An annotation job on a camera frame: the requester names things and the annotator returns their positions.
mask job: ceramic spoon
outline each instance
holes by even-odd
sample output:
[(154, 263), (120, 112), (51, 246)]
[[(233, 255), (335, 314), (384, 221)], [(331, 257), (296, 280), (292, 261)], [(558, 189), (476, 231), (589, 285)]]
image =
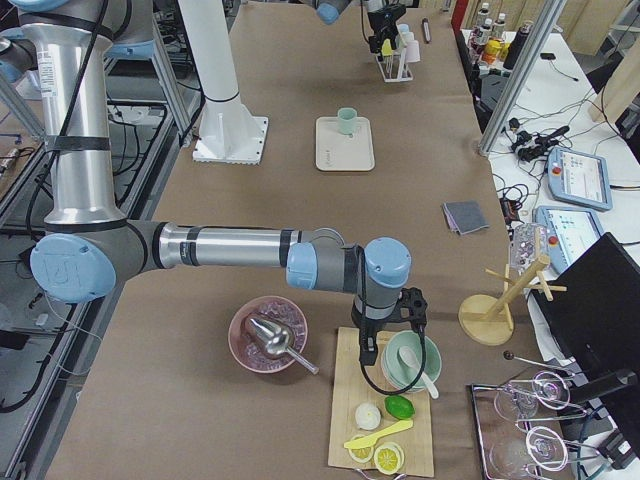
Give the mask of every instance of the ceramic spoon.
[[(420, 371), (420, 362), (418, 361), (418, 357), (416, 357), (415, 352), (411, 350), (410, 347), (403, 345), (398, 350), (398, 354), (400, 355), (400, 359), (405, 363), (407, 367), (414, 369), (416, 373)], [(438, 398), (440, 394), (438, 393), (438, 389), (436, 388), (435, 384), (429, 378), (429, 375), (427, 375), (426, 372), (422, 372), (422, 376), (420, 378), (427, 386), (427, 390), (431, 394), (431, 398), (433, 398), (434, 400)]]

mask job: bowl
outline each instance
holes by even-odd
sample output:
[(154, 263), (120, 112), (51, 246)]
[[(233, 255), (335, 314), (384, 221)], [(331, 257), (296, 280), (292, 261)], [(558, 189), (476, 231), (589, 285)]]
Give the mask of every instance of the bowl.
[(229, 349), (233, 358), (247, 370), (256, 373), (276, 373), (295, 362), (290, 355), (272, 359), (265, 356), (244, 328), (244, 320), (252, 313), (261, 313), (289, 326), (293, 332), (293, 349), (302, 352), (307, 344), (307, 320), (302, 310), (283, 297), (266, 296), (245, 303), (231, 319)]
[[(425, 336), (424, 341), (427, 351), (427, 366), (425, 368), (425, 372), (435, 383), (442, 371), (442, 357), (440, 356), (440, 351), (433, 340)], [(420, 361), (422, 358), (420, 338), (418, 337), (418, 334), (411, 330), (404, 330), (396, 333), (391, 337), (382, 352), (382, 373), (387, 381), (389, 381), (389, 383), (395, 388), (404, 388), (409, 385), (416, 376), (415, 370), (409, 368), (402, 360), (400, 360), (398, 350), (400, 347), (405, 345), (414, 351), (418, 361)], [(422, 380), (418, 380), (409, 392), (419, 392), (425, 389), (426, 386), (424, 382)]]

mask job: green bowl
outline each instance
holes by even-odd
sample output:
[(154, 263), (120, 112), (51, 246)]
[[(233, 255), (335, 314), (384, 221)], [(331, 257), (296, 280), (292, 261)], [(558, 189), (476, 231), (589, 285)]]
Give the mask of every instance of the green bowl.
[[(438, 347), (429, 337), (424, 337), (424, 343), (427, 351), (427, 365), (425, 372), (435, 383), (442, 371), (442, 357), (440, 356)], [(405, 365), (398, 354), (398, 350), (400, 350), (400, 347), (404, 345), (414, 351), (418, 361), (422, 360), (420, 338), (417, 333), (414, 333), (411, 330), (404, 330), (396, 333), (391, 337), (382, 353), (382, 362), (384, 363), (383, 373), (386, 374), (385, 376), (391, 377), (387, 378), (387, 380), (391, 380), (391, 383), (398, 385), (399, 388), (409, 385), (416, 376), (415, 370)], [(422, 380), (418, 380), (418, 383), (414, 385), (411, 391), (424, 390), (425, 388), (426, 386), (424, 382)]]

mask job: pink bowl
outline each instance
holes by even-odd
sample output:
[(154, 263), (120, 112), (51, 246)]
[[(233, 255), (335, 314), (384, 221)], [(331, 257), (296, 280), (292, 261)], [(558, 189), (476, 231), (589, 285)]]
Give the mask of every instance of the pink bowl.
[(294, 334), (293, 349), (302, 352), (307, 344), (307, 320), (302, 310), (283, 297), (254, 298), (236, 312), (229, 325), (229, 349), (236, 361), (256, 373), (276, 373), (295, 360), (289, 355), (271, 359), (266, 357), (244, 329), (244, 320), (252, 313), (261, 313), (288, 325)]

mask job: white tray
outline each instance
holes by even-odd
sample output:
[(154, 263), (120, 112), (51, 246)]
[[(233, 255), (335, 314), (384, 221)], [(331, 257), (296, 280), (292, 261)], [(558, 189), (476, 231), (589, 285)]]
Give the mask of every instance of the white tray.
[(353, 135), (338, 132), (337, 117), (316, 120), (316, 167), (325, 172), (368, 172), (375, 166), (371, 124), (358, 117)]

